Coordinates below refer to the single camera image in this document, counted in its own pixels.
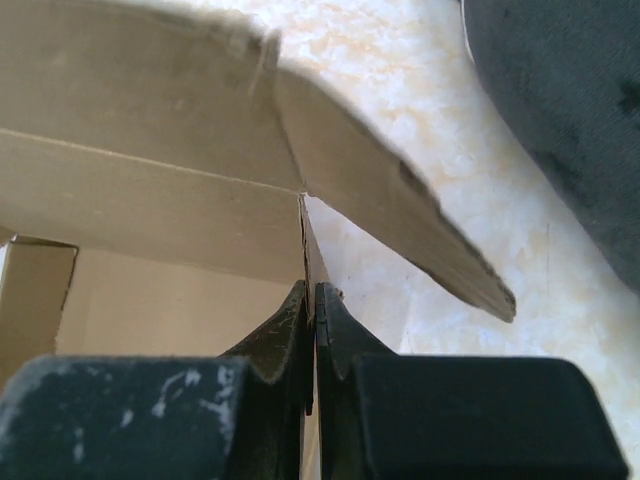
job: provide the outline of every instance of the gray cushion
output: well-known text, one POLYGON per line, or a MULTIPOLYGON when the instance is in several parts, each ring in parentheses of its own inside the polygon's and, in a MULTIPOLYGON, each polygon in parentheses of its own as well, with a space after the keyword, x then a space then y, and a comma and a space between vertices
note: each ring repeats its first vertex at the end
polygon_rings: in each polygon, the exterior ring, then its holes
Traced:
POLYGON ((498 112, 640 292, 640 1, 466 0, 463 18, 498 112))

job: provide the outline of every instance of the cardboard box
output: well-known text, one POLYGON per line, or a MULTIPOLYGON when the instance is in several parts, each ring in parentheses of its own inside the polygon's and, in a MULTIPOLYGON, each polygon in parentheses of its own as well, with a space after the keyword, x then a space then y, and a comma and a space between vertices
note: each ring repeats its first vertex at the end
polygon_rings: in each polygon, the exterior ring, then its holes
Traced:
POLYGON ((513 319, 426 182, 279 59, 277 32, 224 12, 5 0, 0 37, 0 384, 44 353, 222 352, 296 280, 327 279, 305 194, 513 319))

